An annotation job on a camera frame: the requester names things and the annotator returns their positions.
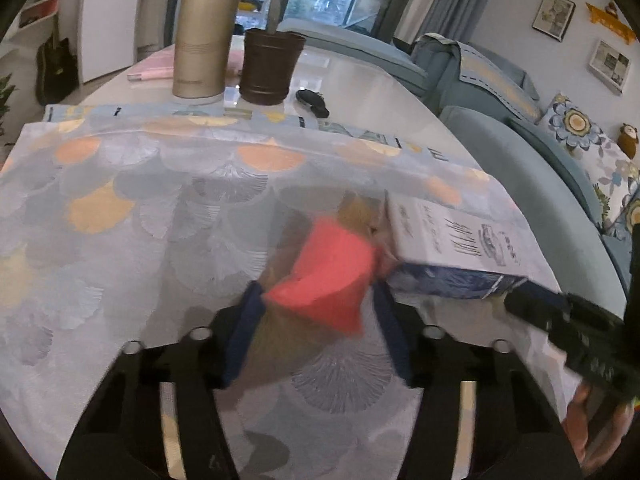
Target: throw pillow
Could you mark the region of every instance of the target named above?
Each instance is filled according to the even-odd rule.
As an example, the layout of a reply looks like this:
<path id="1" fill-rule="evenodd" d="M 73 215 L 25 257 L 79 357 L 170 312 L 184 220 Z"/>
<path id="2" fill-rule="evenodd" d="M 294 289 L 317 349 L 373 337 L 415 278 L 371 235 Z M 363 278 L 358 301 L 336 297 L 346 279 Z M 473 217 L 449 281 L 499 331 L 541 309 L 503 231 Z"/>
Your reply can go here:
<path id="1" fill-rule="evenodd" d="M 640 171 L 587 114 L 558 94 L 538 123 L 571 155 L 589 178 L 602 204 L 608 230 L 638 189 Z"/>
<path id="2" fill-rule="evenodd" d="M 640 224 L 640 190 L 625 204 L 624 213 L 607 229 L 606 234 L 627 242 L 631 253 L 631 233 L 636 224 Z"/>

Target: brown cup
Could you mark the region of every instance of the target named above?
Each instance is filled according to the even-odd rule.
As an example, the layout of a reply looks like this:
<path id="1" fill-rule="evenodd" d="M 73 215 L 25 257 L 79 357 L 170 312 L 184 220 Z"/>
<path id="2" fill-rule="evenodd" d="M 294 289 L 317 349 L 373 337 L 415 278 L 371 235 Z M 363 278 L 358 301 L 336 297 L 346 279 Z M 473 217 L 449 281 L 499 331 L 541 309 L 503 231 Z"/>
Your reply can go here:
<path id="1" fill-rule="evenodd" d="M 277 105 L 289 95 L 293 71 L 305 46 L 293 32 L 267 34 L 251 28 L 244 35 L 240 95 L 255 105 Z"/>

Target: white shelf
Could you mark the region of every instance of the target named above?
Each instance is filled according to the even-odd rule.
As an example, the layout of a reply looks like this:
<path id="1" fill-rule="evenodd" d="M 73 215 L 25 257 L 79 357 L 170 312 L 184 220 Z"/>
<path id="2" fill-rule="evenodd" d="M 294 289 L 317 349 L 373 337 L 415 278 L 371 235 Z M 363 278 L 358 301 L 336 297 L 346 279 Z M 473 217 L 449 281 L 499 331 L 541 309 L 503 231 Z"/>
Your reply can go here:
<path id="1" fill-rule="evenodd" d="M 52 26 L 53 17 L 57 16 L 57 15 L 58 15 L 58 13 L 54 12 L 53 14 L 50 14 L 49 16 L 45 16 L 44 18 L 40 18 L 37 22 L 30 23 L 29 25 L 25 25 L 22 28 L 18 28 L 18 30 L 14 30 L 13 33 L 11 35 L 8 34 L 6 36 L 6 38 L 9 41 L 15 41 L 16 38 L 20 38 L 28 30 L 31 30 L 33 28 L 40 28 L 40 27 L 42 27 L 43 24 L 45 24 L 47 22 L 49 23 L 49 25 Z"/>
<path id="2" fill-rule="evenodd" d="M 46 4 L 47 2 L 53 2 L 53 1 L 55 1 L 55 0 L 40 0 L 39 2 L 35 2 L 35 3 L 32 3 L 32 4 L 29 4 L 29 5 L 27 5 L 27 6 L 23 7 L 23 8 L 20 10 L 20 14 L 21 14 L 21 13 L 23 13 L 23 12 L 25 12 L 25 11 L 27 11 L 27 10 L 31 10 L 31 9 L 33 9 L 34 7 L 37 7 L 37 6 L 39 6 L 39 5 Z"/>

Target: owl plush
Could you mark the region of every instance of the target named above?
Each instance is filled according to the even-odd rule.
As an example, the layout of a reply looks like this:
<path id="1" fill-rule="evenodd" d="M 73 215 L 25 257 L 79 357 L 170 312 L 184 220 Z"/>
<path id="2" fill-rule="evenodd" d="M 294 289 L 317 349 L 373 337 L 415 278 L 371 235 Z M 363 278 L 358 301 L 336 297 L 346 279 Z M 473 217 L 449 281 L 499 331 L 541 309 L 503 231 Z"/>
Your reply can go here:
<path id="1" fill-rule="evenodd" d="M 622 152 L 633 160 L 636 156 L 636 144 L 638 143 L 638 129 L 631 124 L 623 124 L 620 128 L 618 146 Z"/>

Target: cardboard box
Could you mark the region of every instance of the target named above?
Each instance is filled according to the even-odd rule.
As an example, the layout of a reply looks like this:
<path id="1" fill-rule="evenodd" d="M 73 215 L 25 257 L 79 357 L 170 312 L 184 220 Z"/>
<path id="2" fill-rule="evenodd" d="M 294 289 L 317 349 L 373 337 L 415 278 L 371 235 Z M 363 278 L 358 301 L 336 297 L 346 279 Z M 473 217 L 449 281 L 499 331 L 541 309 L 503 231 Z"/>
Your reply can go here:
<path id="1" fill-rule="evenodd" d="M 512 226 L 392 194 L 387 213 L 402 262 L 388 283 L 399 292 L 483 299 L 526 280 Z"/>

